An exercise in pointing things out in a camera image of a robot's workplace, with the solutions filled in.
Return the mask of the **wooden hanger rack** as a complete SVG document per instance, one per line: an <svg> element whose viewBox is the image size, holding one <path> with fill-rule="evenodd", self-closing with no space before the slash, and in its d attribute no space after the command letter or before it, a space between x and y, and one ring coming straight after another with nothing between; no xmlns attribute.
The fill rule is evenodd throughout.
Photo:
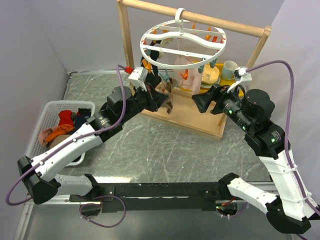
<svg viewBox="0 0 320 240"><path fill-rule="evenodd" d="M141 0L119 0L117 6L125 59L130 67L134 65L134 57L128 8L173 18L150 28L142 35L139 41L139 48L145 58L146 63L144 66L147 72L150 73L153 67L157 66L163 69L159 72L160 75L165 73L173 79L171 82L173 87L171 92L173 108L164 107L154 113L149 110L143 110L142 115L219 142L223 137L227 116L224 113L220 113L210 118L210 113L200 113L192 100L193 90L187 89L182 85L189 78L193 80L194 84L201 84L203 74L194 74L198 72L199 67L211 64L224 52L227 45L225 31L259 39L247 62L247 65L252 67L269 38L272 27L255 27L189 12L184 8L172 8ZM197 43L199 46L213 50L214 54L169 49L163 44L150 46L146 43L146 40L156 43L157 41L169 42L172 39L185 39Z"/></svg>

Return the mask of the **pink sock in basket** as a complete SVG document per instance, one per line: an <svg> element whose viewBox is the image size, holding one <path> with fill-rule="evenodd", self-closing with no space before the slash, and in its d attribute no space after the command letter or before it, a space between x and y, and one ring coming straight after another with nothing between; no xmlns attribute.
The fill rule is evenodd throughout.
<svg viewBox="0 0 320 240"><path fill-rule="evenodd" d="M39 135L38 135L38 143L43 148L47 148L48 147L48 142L46 142L46 138L52 133L53 133L53 129L52 128L44 129L42 132L39 133Z"/></svg>

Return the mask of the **white round clip hanger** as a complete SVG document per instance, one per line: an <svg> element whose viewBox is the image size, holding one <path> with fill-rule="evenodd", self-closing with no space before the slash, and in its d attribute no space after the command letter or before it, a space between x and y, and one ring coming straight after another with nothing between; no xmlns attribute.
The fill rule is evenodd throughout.
<svg viewBox="0 0 320 240"><path fill-rule="evenodd" d="M160 23L145 32L139 43L142 56L151 64L170 70L180 70L201 68L206 64L214 66L217 58L224 52L227 45L227 35L225 31L218 27L209 26L207 30L191 27L191 21L182 19L184 8L178 8L175 12L174 20ZM168 44L168 49L160 51L160 44L151 46L153 41L173 38ZM169 54L177 57L182 55L190 57L193 63L188 65L175 65L154 61L150 57L151 50L158 51L159 56Z"/></svg>

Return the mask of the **black socks on hanger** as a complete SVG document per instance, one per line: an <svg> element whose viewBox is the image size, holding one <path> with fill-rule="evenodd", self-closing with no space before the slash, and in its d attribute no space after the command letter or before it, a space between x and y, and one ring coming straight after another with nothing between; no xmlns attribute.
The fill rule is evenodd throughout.
<svg viewBox="0 0 320 240"><path fill-rule="evenodd" d="M160 44L161 43L161 41L160 40L156 40L155 42L151 42L150 43L150 46L154 46L154 45L156 45L156 44ZM158 58L159 58L159 56L160 56L160 52L159 51L156 51L156 50L151 50L150 51L150 58L153 60L153 61L156 61ZM143 63L143 60L144 60L145 58L142 56L141 57L141 60L140 60L140 66L141 67L145 67L144 66L144 63ZM151 64L151 67L152 67L152 71L153 71L153 74L155 75L155 76L158 76L158 72L159 72L159 70L158 70L158 67L156 66L156 65L153 65L153 64Z"/></svg>

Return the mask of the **orange sock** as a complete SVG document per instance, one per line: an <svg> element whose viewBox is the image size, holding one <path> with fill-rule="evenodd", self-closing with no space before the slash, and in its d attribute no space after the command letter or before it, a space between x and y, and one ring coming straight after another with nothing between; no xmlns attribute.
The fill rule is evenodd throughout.
<svg viewBox="0 0 320 240"><path fill-rule="evenodd" d="M67 133L71 132L74 127L70 124L62 124L57 126L56 128L49 128L49 134L45 138L45 142L49 143L52 142L56 137L66 135Z"/></svg>

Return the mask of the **argyle patterned sock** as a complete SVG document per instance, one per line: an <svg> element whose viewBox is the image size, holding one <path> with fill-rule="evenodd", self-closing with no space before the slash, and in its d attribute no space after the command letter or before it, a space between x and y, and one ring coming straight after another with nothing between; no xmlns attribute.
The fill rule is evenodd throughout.
<svg viewBox="0 0 320 240"><path fill-rule="evenodd" d="M166 108L166 112L171 114L173 110L173 87L178 84L178 81L175 78L169 78L168 81L164 79L161 80L160 84L156 87L156 91L166 94L168 98L161 104L161 108Z"/></svg>

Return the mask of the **brown ribbed sock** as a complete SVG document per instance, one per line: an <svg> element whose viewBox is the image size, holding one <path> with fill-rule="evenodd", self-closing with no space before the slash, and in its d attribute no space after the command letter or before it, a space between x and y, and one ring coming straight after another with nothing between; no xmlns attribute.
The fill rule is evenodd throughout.
<svg viewBox="0 0 320 240"><path fill-rule="evenodd" d="M58 144L60 144L64 140L66 140L68 137L70 137L70 135L68 135L68 134L58 135L51 142L49 142L48 149L50 150L50 149L54 148L55 146L57 146Z"/></svg>

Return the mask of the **navy sock in basket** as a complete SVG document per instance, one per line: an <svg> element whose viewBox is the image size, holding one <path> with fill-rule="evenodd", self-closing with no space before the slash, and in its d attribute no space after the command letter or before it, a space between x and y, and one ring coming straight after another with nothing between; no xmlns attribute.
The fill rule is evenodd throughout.
<svg viewBox="0 0 320 240"><path fill-rule="evenodd" d="M92 111L90 108L79 108L75 114L74 128L80 128L84 123L86 123L87 119L91 117L91 114Z"/></svg>

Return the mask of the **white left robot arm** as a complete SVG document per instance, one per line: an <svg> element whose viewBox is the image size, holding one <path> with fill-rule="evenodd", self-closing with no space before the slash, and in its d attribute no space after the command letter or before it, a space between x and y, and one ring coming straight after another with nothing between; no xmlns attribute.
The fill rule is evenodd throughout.
<svg viewBox="0 0 320 240"><path fill-rule="evenodd" d="M61 175L59 172L77 157L101 145L123 129L123 124L143 110L156 112L168 95L149 83L136 88L118 86L107 96L100 111L90 117L67 139L34 158L18 160L18 169L33 202L43 204L58 195L80 195L94 201L99 184L90 174Z"/></svg>

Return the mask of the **red sock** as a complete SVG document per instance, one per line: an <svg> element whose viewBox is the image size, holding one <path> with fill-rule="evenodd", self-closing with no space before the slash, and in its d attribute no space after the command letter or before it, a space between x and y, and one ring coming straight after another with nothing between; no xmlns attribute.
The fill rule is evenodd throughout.
<svg viewBox="0 0 320 240"><path fill-rule="evenodd" d="M68 125L73 127L74 126L74 122L72 119L72 114L73 112L70 110L63 110L61 111L58 116L59 116L59 123L58 126L62 126L62 125Z"/></svg>

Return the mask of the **light blue mug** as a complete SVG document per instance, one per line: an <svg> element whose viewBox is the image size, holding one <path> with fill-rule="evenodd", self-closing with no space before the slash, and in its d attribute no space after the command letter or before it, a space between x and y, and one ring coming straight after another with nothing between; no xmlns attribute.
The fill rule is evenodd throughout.
<svg viewBox="0 0 320 240"><path fill-rule="evenodd" d="M237 63L232 60L227 60L224 62L222 71L221 71L221 78L223 80L231 80L234 78L234 70L238 67Z"/></svg>

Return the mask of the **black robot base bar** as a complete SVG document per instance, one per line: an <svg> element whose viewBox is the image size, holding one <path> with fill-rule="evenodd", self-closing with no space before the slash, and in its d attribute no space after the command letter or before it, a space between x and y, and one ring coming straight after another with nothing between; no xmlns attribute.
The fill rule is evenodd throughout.
<svg viewBox="0 0 320 240"><path fill-rule="evenodd" d="M219 182L101 183L94 196L71 195L70 202L101 204L102 213L118 211L215 211L217 201L233 198Z"/></svg>

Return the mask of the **cream sock on hanger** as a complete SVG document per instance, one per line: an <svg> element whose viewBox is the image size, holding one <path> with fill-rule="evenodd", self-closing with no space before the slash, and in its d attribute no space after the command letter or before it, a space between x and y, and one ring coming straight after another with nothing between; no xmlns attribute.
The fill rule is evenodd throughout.
<svg viewBox="0 0 320 240"><path fill-rule="evenodd" d="M168 49L168 45L170 43L172 43L174 40L174 38L166 38L166 39L162 39L160 41L159 47L160 47L160 51L164 52L166 49Z"/></svg>

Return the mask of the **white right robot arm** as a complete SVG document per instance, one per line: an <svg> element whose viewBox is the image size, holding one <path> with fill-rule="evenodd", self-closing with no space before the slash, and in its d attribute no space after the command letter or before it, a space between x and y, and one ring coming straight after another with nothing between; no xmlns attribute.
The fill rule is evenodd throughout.
<svg viewBox="0 0 320 240"><path fill-rule="evenodd" d="M200 113L215 102L211 114L224 113L242 131L244 140L267 168L277 194L266 192L229 173L219 180L219 195L223 199L232 196L245 200L263 212L269 223L280 233L302 235L311 228L311 220L319 220L319 205L311 199L302 183L298 168L292 159L292 151L285 141L284 130L270 120L275 104L260 89L251 89L239 98L229 86L214 84L205 93L194 94Z"/></svg>

